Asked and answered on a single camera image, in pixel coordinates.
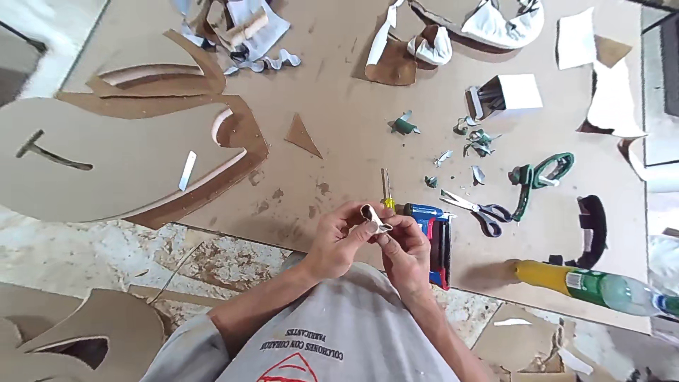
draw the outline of white fabric scrap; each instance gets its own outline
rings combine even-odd
[[[564,361],[564,365],[568,366],[569,368],[575,371],[583,372],[586,375],[590,375],[594,371],[594,368],[586,364],[580,358],[577,358],[570,351],[561,348],[559,349],[558,353],[561,356],[562,361]]]
[[[598,128],[612,129],[621,138],[645,137],[634,119],[634,98],[629,89],[629,70],[625,59],[613,68],[594,61],[596,90],[587,112],[587,121]]]
[[[423,39],[420,46],[416,49],[416,39],[417,36],[408,42],[408,52],[425,63],[438,66],[445,65],[453,56],[453,47],[450,43],[450,37],[448,37],[448,30],[445,27],[439,27],[439,30],[436,32],[434,46],[429,46],[427,40]]]
[[[591,7],[580,14],[559,19],[559,70],[579,67],[596,60],[593,12],[594,7]]]
[[[380,60],[380,57],[382,57],[384,47],[386,46],[387,35],[389,34],[389,28],[396,28],[396,9],[400,7],[403,2],[404,0],[396,0],[396,2],[387,9],[386,20],[375,35],[375,39],[373,39],[373,45],[370,47],[368,61],[365,63],[365,66],[376,65]]]
[[[506,21],[490,0],[481,0],[476,12],[462,25],[462,33],[502,49],[518,49],[530,44],[545,25],[545,11],[540,0],[518,1],[524,12]]]
[[[532,325],[532,323],[522,318],[509,318],[504,321],[494,322],[495,326],[511,326],[511,325]]]
[[[269,23],[259,29],[254,36],[245,40],[245,45],[249,50],[247,61],[253,62],[260,59],[271,47],[280,39],[281,36],[290,28],[290,23],[275,14],[269,4],[264,0],[241,0],[228,1],[226,7],[229,15],[234,21],[234,26],[247,22],[259,7],[264,7]]]
[[[255,62],[244,61],[242,63],[236,63],[236,66],[230,67],[224,71],[224,74],[231,75],[243,68],[249,68],[255,73],[260,73],[264,69],[274,69],[280,70],[283,65],[290,65],[293,67],[299,66],[301,60],[298,56],[290,54],[287,50],[281,49],[278,53],[278,59],[274,60],[269,56],[264,56],[261,60],[256,60]]]

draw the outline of plastic bottle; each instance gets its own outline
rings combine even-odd
[[[631,315],[679,316],[679,297],[666,296],[637,279],[533,260],[517,262],[515,274],[530,285]]]

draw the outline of wooden board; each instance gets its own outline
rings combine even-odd
[[[463,3],[470,11],[477,5],[471,0]],[[459,215],[453,231],[454,287],[648,332],[647,318],[616,313],[525,284],[479,283],[484,278],[476,272],[509,258],[578,257],[583,251],[583,231],[576,197],[596,194],[608,217],[608,250],[597,269],[646,280],[644,184],[618,153],[617,138],[575,131],[591,100],[591,65],[559,71],[554,53],[557,20],[595,6],[595,32],[634,47],[625,60],[632,73],[635,115],[641,123],[640,5],[624,0],[549,1],[542,33],[525,48],[493,55],[454,43],[450,63],[436,71],[419,71],[412,86],[386,86],[357,78],[363,75],[375,28],[383,23],[387,6],[381,1],[305,0],[288,2],[278,10],[293,28],[274,49],[286,48],[300,55],[301,66],[275,73],[239,73],[226,89],[242,96],[253,110],[271,144],[269,160],[249,181],[235,185],[180,223],[306,251],[320,213],[350,199],[376,201],[383,197],[380,168],[387,167],[397,203],[429,204]],[[112,3],[66,90],[86,90],[87,73],[96,68],[106,44],[120,34],[133,33],[131,29],[146,33],[176,27],[172,16],[150,16],[171,15],[171,9],[165,7],[170,6],[131,0]],[[404,5],[400,12],[410,10]],[[122,18],[128,26],[123,31],[115,23]],[[452,127],[467,115],[465,89],[498,74],[520,73],[535,74],[545,106],[489,118],[484,130],[504,134],[493,143],[497,151],[486,158],[475,153],[463,158],[466,141],[453,133]],[[387,122],[408,109],[413,111],[409,122],[422,134],[390,134]],[[284,141],[295,112],[304,117],[324,160]],[[453,150],[453,157],[436,169],[433,160],[446,150]],[[469,192],[466,197],[471,201],[497,203],[513,210],[519,188],[509,183],[507,172],[515,166],[538,164],[559,152],[575,154],[573,170],[558,188],[536,190],[521,225],[503,224],[504,233],[497,239],[485,237],[473,216],[440,202],[439,191],[427,188],[422,181],[425,175],[438,175],[439,187]],[[486,174],[485,186],[471,186],[472,164],[478,164]],[[274,198],[279,188],[284,196]],[[373,245],[359,257],[379,266],[377,254]]]
[[[121,215],[175,194],[189,151],[197,155],[189,184],[201,181],[242,149],[213,140],[228,106],[211,103],[140,120],[98,116],[56,99],[24,99],[0,109],[0,203],[40,220],[89,222]],[[38,130],[36,144],[89,171],[16,153]]]

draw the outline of mdf board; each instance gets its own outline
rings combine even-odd
[[[464,2],[470,11],[477,4]],[[160,33],[176,25],[176,18],[150,17],[154,12],[164,14],[165,10],[158,11],[165,6],[161,3],[153,7],[131,3],[118,0],[109,6],[67,84],[73,89],[67,90],[78,90],[95,69],[96,55],[120,29]],[[634,47],[625,60],[635,115],[641,123],[640,5],[623,0],[547,1],[542,33],[525,48],[493,55],[454,43],[448,64],[436,71],[419,71],[412,86],[386,86],[354,76],[362,76],[374,32],[383,23],[388,5],[386,1],[307,0],[286,2],[276,9],[293,27],[274,49],[298,54],[301,66],[264,74],[241,71],[229,78],[225,91],[242,96],[253,110],[271,145],[269,158],[249,181],[237,184],[180,223],[306,251],[321,213],[348,200],[382,198],[380,168],[386,167],[397,203],[428,204],[458,215],[453,222],[452,286],[649,332],[647,318],[526,284],[493,285],[493,275],[483,277],[478,272],[511,258],[579,257],[583,231],[576,197],[596,194],[608,218],[608,249],[596,268],[646,281],[644,184],[618,153],[616,137],[576,132],[591,100],[591,65],[559,71],[555,59],[557,20],[595,6],[595,33]],[[410,10],[404,5],[398,12]],[[452,128],[467,115],[465,89],[498,74],[521,73],[536,76],[545,106],[489,118],[481,127],[491,135],[504,134],[492,144],[497,151],[485,158],[474,152],[463,158],[462,146],[467,141]],[[387,123],[408,109],[413,111],[409,122],[422,134],[391,134]],[[295,113],[324,160],[284,140]],[[446,150],[453,150],[453,157],[436,169],[433,160]],[[560,152],[575,155],[571,172],[560,186],[535,190],[521,224],[502,224],[504,232],[497,239],[484,236],[473,216],[439,201],[439,190],[427,188],[422,181],[425,175],[438,175],[440,188],[469,192],[465,198],[470,201],[497,203],[512,210],[519,187],[509,183],[507,172]],[[485,186],[471,186],[472,164],[486,174]],[[359,260],[378,266],[379,259],[375,245],[366,245],[359,254]]]

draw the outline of triangular cardboard piece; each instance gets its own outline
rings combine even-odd
[[[295,113],[295,117],[293,118],[293,124],[290,125],[290,130],[288,131],[288,135],[285,137],[285,140],[290,143],[294,143],[295,145],[298,145],[299,147],[310,152],[311,154],[314,154],[315,156],[318,156],[319,158],[323,159],[323,156],[321,156],[318,148],[316,148],[314,141],[311,139],[309,133],[306,131],[306,127],[304,126],[304,123],[301,121],[301,117],[297,113]]]

